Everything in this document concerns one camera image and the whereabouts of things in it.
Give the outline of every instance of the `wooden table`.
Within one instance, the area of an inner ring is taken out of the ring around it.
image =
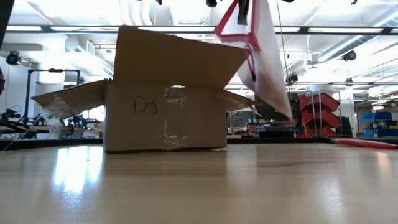
[[[0,223],[397,223],[398,152],[332,144],[2,152]]]

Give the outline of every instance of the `ceiling pipe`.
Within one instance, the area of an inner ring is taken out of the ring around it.
[[[138,25],[138,26],[143,25],[142,23],[140,23],[140,20],[135,20],[134,18],[132,18],[130,16],[131,14],[135,15],[135,13],[131,13],[131,11],[132,11],[131,4],[132,4],[132,2],[130,0],[119,0],[120,20],[125,25]]]
[[[153,25],[150,19],[150,1],[143,1],[141,7],[142,21],[144,21],[144,24],[147,26]]]
[[[379,16],[371,23],[374,27],[391,27],[398,26],[398,6],[388,10],[383,15]],[[368,42],[369,40],[377,37],[376,35],[357,35],[356,37],[347,37],[338,42],[329,49],[323,51],[318,56],[318,62],[327,62],[331,59],[337,58],[356,47]]]
[[[397,76],[397,75],[398,75],[398,72],[395,72],[395,73],[393,73],[393,74],[386,75],[385,77],[377,78],[377,79],[373,80],[372,82],[384,82],[385,79],[391,78],[391,77],[395,77],[395,76]]]
[[[386,70],[390,70],[392,68],[396,68],[396,67],[398,67],[396,60],[398,60],[398,58],[392,59],[388,62],[385,62],[385,63],[375,66],[373,68],[370,68],[369,71],[367,71],[366,73],[360,73],[358,75],[350,75],[348,78],[366,77],[366,76],[377,74],[379,72],[385,72]]]
[[[56,22],[53,19],[50,19],[49,17],[47,17],[43,11],[41,9],[39,9],[38,6],[36,6],[35,4],[31,3],[30,1],[26,2],[35,12],[38,16],[40,16],[42,19],[44,19],[46,22],[48,22],[48,24],[50,25],[54,25],[56,24]]]

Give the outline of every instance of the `red storage bin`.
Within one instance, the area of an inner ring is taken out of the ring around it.
[[[334,132],[334,130],[330,129],[327,126],[322,128],[322,132],[318,128],[317,129],[317,135],[318,135],[318,137],[321,137],[321,136],[324,136],[324,137],[337,136],[336,132]],[[300,134],[297,137],[298,138],[314,138],[315,136],[316,136],[315,135],[315,129],[311,128],[309,125],[304,124],[304,132],[303,132],[303,134]]]
[[[307,96],[307,95],[301,95],[299,96],[300,98],[300,109],[309,109],[312,110],[312,97]],[[335,111],[338,108],[339,102],[330,95],[326,93],[321,93],[321,104],[322,104],[322,109],[327,108],[330,111]],[[314,107],[316,110],[319,110],[319,95],[315,94],[313,95],[313,102],[314,102]]]
[[[334,115],[329,110],[322,110],[322,126],[329,126],[330,128],[337,128],[340,125],[340,120],[336,115]],[[315,119],[320,119],[319,112],[315,112]],[[307,124],[313,121],[312,110],[304,110],[302,111],[302,121],[303,124]]]

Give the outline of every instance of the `cardboard box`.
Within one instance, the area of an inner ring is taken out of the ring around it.
[[[61,118],[105,105],[107,152],[225,147],[225,112],[253,103],[223,90],[245,59],[244,49],[121,26],[113,80],[32,99]]]

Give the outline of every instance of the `white wall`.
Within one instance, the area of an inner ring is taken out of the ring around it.
[[[4,74],[5,90],[0,96],[0,113],[5,112],[7,108],[15,105],[21,106],[20,114],[23,115],[25,111],[25,99],[27,88],[27,71],[28,68],[20,65],[18,67],[10,66],[6,63],[6,59],[0,57],[0,68]],[[36,92],[36,79],[32,76],[30,82],[30,96],[35,95]],[[34,102],[29,101],[28,116],[34,116]]]

